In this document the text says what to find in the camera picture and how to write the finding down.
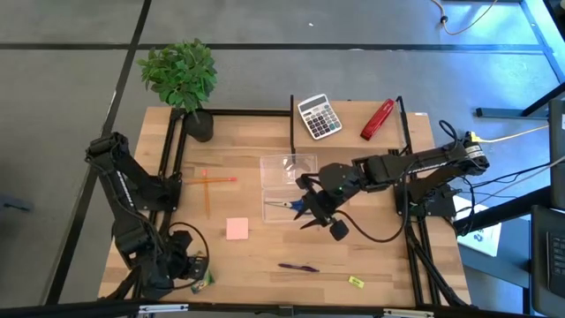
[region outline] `pink sticky note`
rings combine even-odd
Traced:
[[[232,217],[226,219],[226,239],[248,239],[249,220],[247,217]]]

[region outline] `green plant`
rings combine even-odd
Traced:
[[[214,59],[200,40],[171,44],[160,52],[149,50],[147,60],[137,61],[145,89],[159,94],[161,102],[174,107],[184,106],[187,112],[201,108],[214,90],[217,71]]]

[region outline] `floor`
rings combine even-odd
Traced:
[[[543,4],[526,2],[555,59],[564,64],[561,37]],[[129,43],[142,4],[4,0],[0,43]],[[446,2],[449,25],[466,26],[487,6]],[[209,43],[504,44],[508,46],[503,51],[216,50],[219,83],[209,107],[282,109],[288,107],[290,94],[304,98],[319,92],[336,100],[401,95],[408,111],[430,114],[436,144],[449,142],[435,124],[440,119],[461,133],[472,130],[486,139],[543,125],[473,116],[477,107],[526,107],[559,84],[542,53],[524,50],[538,40],[520,6],[496,4],[481,22],[458,36],[438,27],[439,15],[428,0],[161,0],[152,3],[140,42],[199,37]],[[512,46],[517,44],[522,49]],[[84,149],[101,131],[126,51],[0,48],[0,193],[35,205],[31,213],[5,210],[0,215],[0,307],[32,306],[43,302],[49,288],[84,180]],[[146,56],[146,50],[136,53],[136,58]],[[139,76],[134,65],[114,125],[130,138],[131,149],[145,108],[160,104],[144,90]],[[472,181],[546,163],[547,136],[547,130],[538,131],[486,145],[492,167]],[[505,194],[528,193],[548,182],[548,175],[541,174]],[[491,193],[498,188],[482,190]],[[487,205],[505,200],[492,198]],[[62,302],[95,299],[111,222],[108,203],[97,186]],[[521,289],[472,269],[465,272],[475,305],[521,312]]]

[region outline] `sticky note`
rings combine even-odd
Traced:
[[[249,238],[249,220],[247,217],[232,217],[226,220],[226,239]]]
[[[362,280],[360,280],[359,278],[356,278],[354,276],[350,276],[350,283],[358,288],[363,289],[363,286],[365,286],[365,283],[363,283]]]

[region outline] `potted plant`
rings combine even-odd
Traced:
[[[217,71],[210,48],[195,39],[192,43],[171,44],[157,53],[151,49],[147,60],[137,62],[146,90],[151,85],[161,102],[186,109],[189,115],[184,119],[186,133],[200,142],[212,139],[214,118],[202,108],[202,102],[208,101],[216,83]]]

